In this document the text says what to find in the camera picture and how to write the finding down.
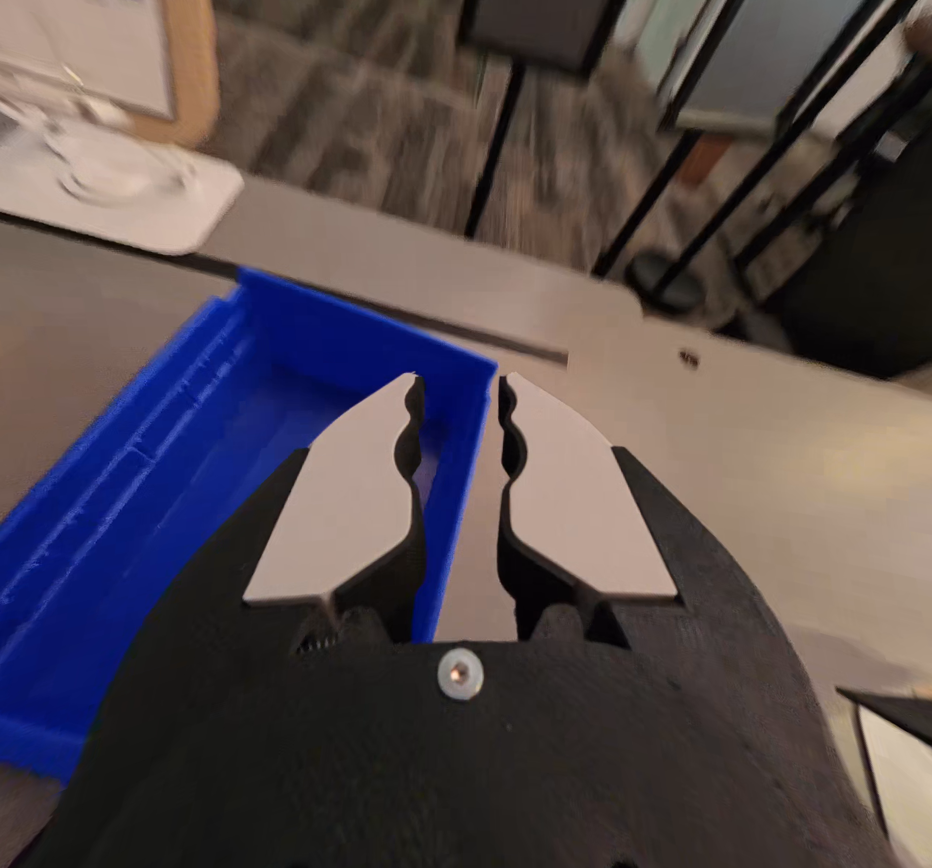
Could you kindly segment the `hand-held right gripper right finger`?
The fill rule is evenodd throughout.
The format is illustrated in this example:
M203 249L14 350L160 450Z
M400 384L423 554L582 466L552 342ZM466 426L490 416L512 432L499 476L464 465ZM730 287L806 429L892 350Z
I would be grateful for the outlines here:
M681 594L625 478L619 450L576 409L517 372L499 378L497 572L530 641L564 606L584 637L625 641L617 607L681 609Z

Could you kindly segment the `black round-base pole stand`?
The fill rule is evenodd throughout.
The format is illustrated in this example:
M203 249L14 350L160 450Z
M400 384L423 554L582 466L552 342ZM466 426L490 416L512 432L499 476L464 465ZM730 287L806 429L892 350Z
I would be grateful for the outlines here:
M747 279L747 272L752 263L797 222L808 219L816 203L854 166L862 163L874 152L894 125L929 94L930 65L921 65L919 59L913 59L887 89L845 129L842 144L819 173L799 189L793 199L763 225L738 254L728 257L732 277L742 292L753 299L753 287ZM809 129L816 115L816 105L827 102L826 95L817 97L809 108L777 135L728 199L682 250L680 256L671 259L655 248L644 249L628 262L623 270L624 283L636 293L647 308L666 315L682 316L693 314L705 303L703 285L691 272L693 260ZM635 232L662 193L698 149L701 138L702 134L698 131L682 134L612 244L600 253L592 269L594 277L604 278L620 260Z

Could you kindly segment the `black framed sign stand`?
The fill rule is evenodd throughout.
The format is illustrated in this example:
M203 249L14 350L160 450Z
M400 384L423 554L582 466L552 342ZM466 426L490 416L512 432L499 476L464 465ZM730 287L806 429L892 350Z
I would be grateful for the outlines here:
M509 62L509 77L464 228L478 231L528 70L587 82L627 0L463 0L457 45Z

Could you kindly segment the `black framed glass panel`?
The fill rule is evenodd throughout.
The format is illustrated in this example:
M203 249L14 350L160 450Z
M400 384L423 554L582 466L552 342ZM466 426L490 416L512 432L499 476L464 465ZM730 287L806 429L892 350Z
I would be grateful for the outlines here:
M656 99L658 129L770 138L894 0L705 0Z

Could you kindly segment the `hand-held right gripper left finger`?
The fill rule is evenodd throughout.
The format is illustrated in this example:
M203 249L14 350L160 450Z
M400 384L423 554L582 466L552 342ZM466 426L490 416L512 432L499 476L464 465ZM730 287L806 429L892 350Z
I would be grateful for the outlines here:
M427 569L415 483L424 409L423 379L402 373L309 444L244 603L316 605L332 621L370 609L392 641L412 640Z

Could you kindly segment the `white board stand base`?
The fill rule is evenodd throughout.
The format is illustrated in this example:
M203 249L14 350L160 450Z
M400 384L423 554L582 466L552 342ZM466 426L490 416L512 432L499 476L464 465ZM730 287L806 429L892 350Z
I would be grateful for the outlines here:
M180 257L243 191L234 165L138 138L106 98L3 64L1 106L2 215Z

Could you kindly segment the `blue plastic box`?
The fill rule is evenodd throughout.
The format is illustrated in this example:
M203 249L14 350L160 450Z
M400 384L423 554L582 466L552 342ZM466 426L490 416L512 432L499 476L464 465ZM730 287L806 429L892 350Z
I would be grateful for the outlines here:
M287 455L401 373L425 383L416 474L432 641L498 366L244 270L204 303L17 504L1 532L1 758L69 781L147 613Z

